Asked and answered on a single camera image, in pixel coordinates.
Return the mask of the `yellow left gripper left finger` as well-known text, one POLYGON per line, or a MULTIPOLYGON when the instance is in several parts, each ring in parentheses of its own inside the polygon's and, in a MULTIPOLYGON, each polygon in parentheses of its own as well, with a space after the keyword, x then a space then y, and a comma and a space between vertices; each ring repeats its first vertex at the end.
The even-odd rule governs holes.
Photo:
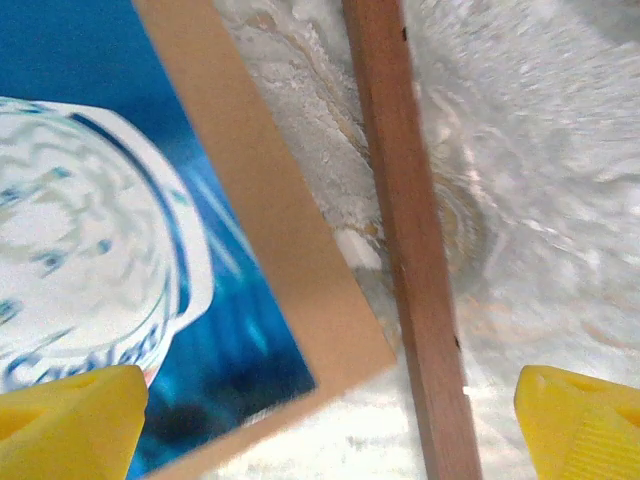
POLYGON ((145 420, 141 369, 112 366, 1 396, 3 479, 123 479, 145 420))

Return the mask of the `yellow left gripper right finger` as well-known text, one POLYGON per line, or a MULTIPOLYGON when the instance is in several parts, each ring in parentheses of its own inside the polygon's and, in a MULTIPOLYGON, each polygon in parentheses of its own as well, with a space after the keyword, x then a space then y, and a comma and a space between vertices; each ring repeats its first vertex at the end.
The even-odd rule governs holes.
POLYGON ((637 479, 639 391, 567 370, 521 370, 514 408, 540 479, 637 479))

